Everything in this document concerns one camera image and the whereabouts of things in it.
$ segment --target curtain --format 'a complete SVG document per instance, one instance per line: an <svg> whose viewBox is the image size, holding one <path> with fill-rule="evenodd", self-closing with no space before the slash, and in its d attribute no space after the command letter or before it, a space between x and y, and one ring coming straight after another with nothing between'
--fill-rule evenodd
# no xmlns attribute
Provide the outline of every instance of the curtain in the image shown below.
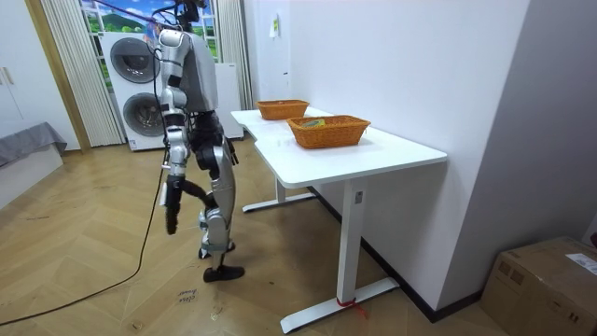
<svg viewBox="0 0 597 336"><path fill-rule="evenodd" d="M243 24L241 0L214 0L216 37L221 46L222 61L235 63L241 94L241 107L253 108L251 79Z"/></svg>
<svg viewBox="0 0 597 336"><path fill-rule="evenodd" d="M41 0L92 147L123 144L124 132L105 86L77 0Z"/></svg>

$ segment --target wicker basket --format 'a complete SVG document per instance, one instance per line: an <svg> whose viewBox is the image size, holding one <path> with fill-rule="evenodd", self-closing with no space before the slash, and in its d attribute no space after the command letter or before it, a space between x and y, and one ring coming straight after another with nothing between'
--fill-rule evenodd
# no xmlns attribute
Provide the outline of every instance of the wicker basket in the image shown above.
<svg viewBox="0 0 597 336"><path fill-rule="evenodd" d="M300 100L257 102L261 117L266 120L299 118L305 114L309 103Z"/></svg>
<svg viewBox="0 0 597 336"><path fill-rule="evenodd" d="M323 126L302 127L305 122L324 119ZM292 118L287 120L299 145L304 148L342 147L358 144L369 121L351 116Z"/></svg>

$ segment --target window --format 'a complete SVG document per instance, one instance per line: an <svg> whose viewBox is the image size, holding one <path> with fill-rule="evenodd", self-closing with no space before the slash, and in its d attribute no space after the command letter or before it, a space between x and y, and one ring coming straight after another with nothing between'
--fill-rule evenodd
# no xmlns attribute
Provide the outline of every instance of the window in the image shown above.
<svg viewBox="0 0 597 336"><path fill-rule="evenodd" d="M122 33L144 33L146 22L137 19L134 16L119 12L110 7L101 5L92 0L79 0L81 11L87 29L90 34L90 42L93 45L98 64L102 67L104 73L105 85L109 91L112 91L112 82L105 68L104 53L100 46L97 34L100 32L122 32ZM116 7L124 8L131 13L149 17L158 7L173 5L174 1L134 1L134 0L106 0L105 2ZM193 22L193 33L203 37L209 46L214 60L219 62L219 53L217 39L215 38L215 20L212 11L211 1L208 1L206 8L199 8L200 21Z"/></svg>

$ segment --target washing machine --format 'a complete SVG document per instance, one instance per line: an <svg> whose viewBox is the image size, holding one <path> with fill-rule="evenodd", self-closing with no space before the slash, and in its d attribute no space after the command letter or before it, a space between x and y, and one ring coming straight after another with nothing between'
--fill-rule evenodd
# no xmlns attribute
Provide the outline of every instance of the washing machine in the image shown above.
<svg viewBox="0 0 597 336"><path fill-rule="evenodd" d="M153 62L143 34L106 32L99 33L99 39L131 150L164 147L153 90L156 78L156 91L161 94L160 62Z"/></svg>

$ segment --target desk leg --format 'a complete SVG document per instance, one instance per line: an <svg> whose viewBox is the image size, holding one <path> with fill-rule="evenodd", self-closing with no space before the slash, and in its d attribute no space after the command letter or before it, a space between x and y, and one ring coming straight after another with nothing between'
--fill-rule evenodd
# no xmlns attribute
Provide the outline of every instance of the desk leg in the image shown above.
<svg viewBox="0 0 597 336"><path fill-rule="evenodd" d="M286 189L280 183L280 181L278 181L277 178L275 178L275 188L276 188L276 199L275 200L245 205L245 206L243 206L243 212L248 213L248 212L255 211L255 210L268 209L268 208L271 208L274 206L279 206L282 204L294 203L294 202L298 202L298 201L310 200L312 198L315 198L315 195L313 195L310 192L300 194L300 195L286 197Z"/></svg>
<svg viewBox="0 0 597 336"><path fill-rule="evenodd" d="M352 300L356 302L365 301L398 287L398 283L394 279L387 277L371 285L354 289L358 269L358 254L361 248L366 189L367 180L365 178L355 178L344 183L340 261L336 290L336 297L342 303ZM346 308L348 307L338 305L337 299L328 300L283 318L280 325L282 331L288 333Z"/></svg>

